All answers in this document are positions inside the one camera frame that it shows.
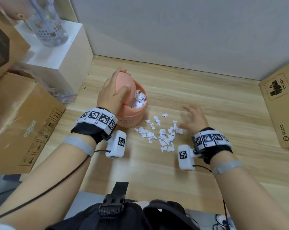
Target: wood grain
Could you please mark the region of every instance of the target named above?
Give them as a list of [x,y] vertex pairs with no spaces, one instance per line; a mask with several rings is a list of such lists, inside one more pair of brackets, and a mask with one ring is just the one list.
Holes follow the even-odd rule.
[[[183,105],[200,105],[211,127],[226,135],[238,159],[289,213],[289,151],[279,146],[255,80],[95,56],[75,103],[67,108],[34,167],[63,141],[82,112],[96,106],[101,86],[118,67],[128,69],[146,89],[150,102],[145,119],[153,120],[154,115],[161,119],[154,133],[173,126],[173,120],[181,121]],[[144,120],[139,126],[150,130]],[[192,145],[186,131],[176,136],[173,153],[162,153],[158,141],[149,144],[134,128],[123,130],[127,133],[124,157],[113,160],[104,153],[94,154],[82,190],[107,194],[116,181],[124,181],[130,183],[130,199],[172,200],[185,208],[224,213],[213,176],[201,168],[195,172],[178,167],[177,146]],[[205,165],[200,159],[195,162]]]

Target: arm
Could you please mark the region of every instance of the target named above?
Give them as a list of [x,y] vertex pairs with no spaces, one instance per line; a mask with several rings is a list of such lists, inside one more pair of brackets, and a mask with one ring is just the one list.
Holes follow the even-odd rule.
[[[184,107],[192,115],[189,123],[178,127],[188,129],[193,135],[209,127],[199,107]],[[222,151],[212,157],[210,167],[235,161],[237,158],[229,151]],[[288,229],[289,217],[264,187],[255,180],[244,167],[237,167],[216,175],[221,194],[237,229]]]
[[[129,89],[129,87],[123,86],[116,94],[115,83],[120,71],[126,72],[126,69],[120,68],[115,71],[112,78],[109,78],[100,90],[97,100],[97,107],[106,108],[113,114],[118,113],[122,98]],[[72,133],[71,135],[81,138],[93,149],[96,148],[96,142],[91,136],[77,133]],[[62,143],[1,205],[0,215],[29,201],[55,185],[78,167],[86,157],[87,154],[81,149],[71,144]],[[89,163],[90,158],[75,173],[49,193],[0,218],[0,223],[11,225],[16,229],[35,230],[45,229],[47,226],[63,220],[79,191]]]

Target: gray band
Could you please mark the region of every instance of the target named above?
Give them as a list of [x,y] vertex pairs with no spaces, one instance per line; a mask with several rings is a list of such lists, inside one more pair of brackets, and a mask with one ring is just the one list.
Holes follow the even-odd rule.
[[230,161],[225,164],[219,165],[212,170],[212,174],[216,177],[217,174],[223,174],[224,172],[234,169],[236,167],[242,167],[243,164],[240,161]]
[[78,147],[79,149],[83,150],[86,154],[88,154],[90,157],[92,157],[93,154],[95,153],[94,149],[88,143],[73,135],[67,136],[66,139],[63,141],[63,143],[68,143],[74,145],[75,147]]

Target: hand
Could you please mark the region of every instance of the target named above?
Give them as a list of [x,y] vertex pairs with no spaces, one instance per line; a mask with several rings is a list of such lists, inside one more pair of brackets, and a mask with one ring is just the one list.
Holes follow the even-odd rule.
[[191,114],[191,120],[185,123],[179,123],[179,128],[187,129],[195,135],[202,129],[209,127],[207,119],[199,106],[189,105],[184,106],[183,108]]
[[105,108],[114,115],[118,114],[118,111],[122,105],[122,99],[125,93],[131,89],[131,86],[124,85],[123,87],[121,87],[118,93],[116,93],[116,79],[119,72],[125,73],[126,71],[127,69],[118,68],[113,73],[113,76],[106,80],[104,86],[100,90],[97,107]]

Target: cardboard box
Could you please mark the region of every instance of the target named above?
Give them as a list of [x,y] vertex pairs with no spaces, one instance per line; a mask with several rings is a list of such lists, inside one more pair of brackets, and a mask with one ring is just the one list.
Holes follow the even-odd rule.
[[289,64],[259,83],[277,138],[289,148]]
[[0,78],[0,174],[30,172],[65,111],[35,80]]
[[0,77],[29,49],[30,45],[0,12]]

